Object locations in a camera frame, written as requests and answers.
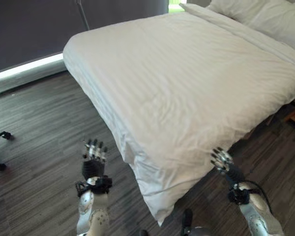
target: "pillow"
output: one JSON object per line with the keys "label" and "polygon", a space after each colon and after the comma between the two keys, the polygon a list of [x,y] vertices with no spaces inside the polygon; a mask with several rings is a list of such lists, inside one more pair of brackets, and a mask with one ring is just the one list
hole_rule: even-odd
{"label": "pillow", "polygon": [[212,0],[207,8],[295,49],[295,3],[286,0]]}
{"label": "pillow", "polygon": [[212,0],[208,9],[248,24],[260,12],[268,0]]}
{"label": "pillow", "polygon": [[246,25],[295,49],[295,3],[270,0]]}

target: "white duvet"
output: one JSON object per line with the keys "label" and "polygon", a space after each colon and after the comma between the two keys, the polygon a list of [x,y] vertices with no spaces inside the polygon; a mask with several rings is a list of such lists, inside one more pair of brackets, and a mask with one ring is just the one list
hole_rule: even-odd
{"label": "white duvet", "polygon": [[63,51],[159,224],[212,169],[212,148],[228,149],[295,98],[294,49],[184,7],[80,33]]}

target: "gray striped carpet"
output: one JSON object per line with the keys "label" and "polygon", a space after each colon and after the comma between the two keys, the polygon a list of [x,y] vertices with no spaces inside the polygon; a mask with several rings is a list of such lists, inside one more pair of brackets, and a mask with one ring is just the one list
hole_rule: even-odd
{"label": "gray striped carpet", "polygon": [[[270,126],[259,125],[248,141],[231,153],[245,175],[260,183],[286,235],[295,235],[295,124],[282,118],[284,106]],[[75,80],[62,73],[0,97],[0,236],[75,236],[82,141],[98,138],[109,148],[106,173],[113,178],[109,195],[110,236],[178,236],[185,208],[194,225],[218,236],[250,235],[239,209],[226,198],[225,180],[211,171],[182,199],[158,227],[145,205],[130,167],[123,163],[111,132]]]}

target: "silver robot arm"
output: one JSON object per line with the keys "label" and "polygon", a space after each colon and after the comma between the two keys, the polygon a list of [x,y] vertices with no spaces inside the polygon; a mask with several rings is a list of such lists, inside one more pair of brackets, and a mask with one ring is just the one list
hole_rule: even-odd
{"label": "silver robot arm", "polygon": [[97,140],[85,144],[86,152],[82,173],[86,182],[76,183],[79,201],[77,236],[105,236],[109,227],[107,213],[108,192],[111,178],[104,175],[105,153],[103,143]]}
{"label": "silver robot arm", "polygon": [[243,173],[234,165],[232,157],[223,149],[217,148],[211,154],[212,164],[230,183],[229,199],[239,205],[253,236],[283,236],[280,222],[272,215],[269,202],[262,188],[245,180]]}

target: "black stand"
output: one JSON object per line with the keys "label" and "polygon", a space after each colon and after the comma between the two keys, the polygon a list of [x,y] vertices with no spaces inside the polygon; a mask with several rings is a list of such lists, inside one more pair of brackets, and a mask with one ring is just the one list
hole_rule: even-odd
{"label": "black stand", "polygon": [[[4,139],[8,139],[9,140],[13,136],[12,136],[11,133],[8,133],[8,132],[3,131],[3,132],[0,133],[0,137],[3,137]],[[5,169],[6,169],[6,165],[0,163],[0,171],[4,171]]]}

